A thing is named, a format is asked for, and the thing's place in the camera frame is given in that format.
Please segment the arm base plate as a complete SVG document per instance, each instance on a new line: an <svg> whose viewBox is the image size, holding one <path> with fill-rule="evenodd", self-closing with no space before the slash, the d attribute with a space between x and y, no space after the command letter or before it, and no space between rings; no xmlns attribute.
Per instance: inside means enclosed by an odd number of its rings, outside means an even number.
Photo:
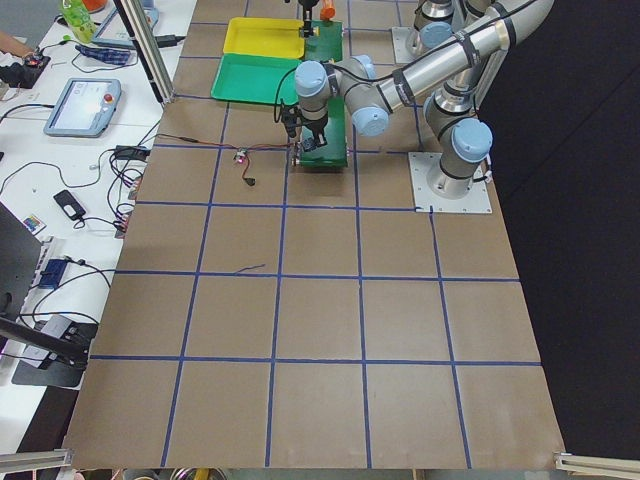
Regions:
<svg viewBox="0 0 640 480"><path fill-rule="evenodd" d="M409 152L409 171L414 210L423 213L491 214L488 184L477 165L467 179L447 176L440 165L439 152Z"/></svg>
<svg viewBox="0 0 640 480"><path fill-rule="evenodd" d="M425 53L420 31L414 27L393 27L391 38L396 64L408 64Z"/></svg>

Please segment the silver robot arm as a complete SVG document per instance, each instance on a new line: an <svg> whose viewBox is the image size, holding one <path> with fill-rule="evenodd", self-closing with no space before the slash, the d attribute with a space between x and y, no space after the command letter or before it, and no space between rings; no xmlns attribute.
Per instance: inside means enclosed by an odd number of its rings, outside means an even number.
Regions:
<svg viewBox="0 0 640 480"><path fill-rule="evenodd" d="M406 42L409 63L377 77L366 55L335 63L304 61L294 75L298 101L281 105L275 119L291 138L307 128L311 135L301 147L312 151L327 143L330 99L342 98L357 133L373 137L386 130L392 113L429 92L424 116L443 152L427 183L441 197L460 199L478 182L475 172L493 143L490 128L474 116L482 93L506 53L542 24L552 6L550 1L421 1Z"/></svg>
<svg viewBox="0 0 640 480"><path fill-rule="evenodd" d="M319 0L298 0L298 4L302 9L303 25L301 28L301 35L303 38L314 36L313 9L318 3Z"/></svg>

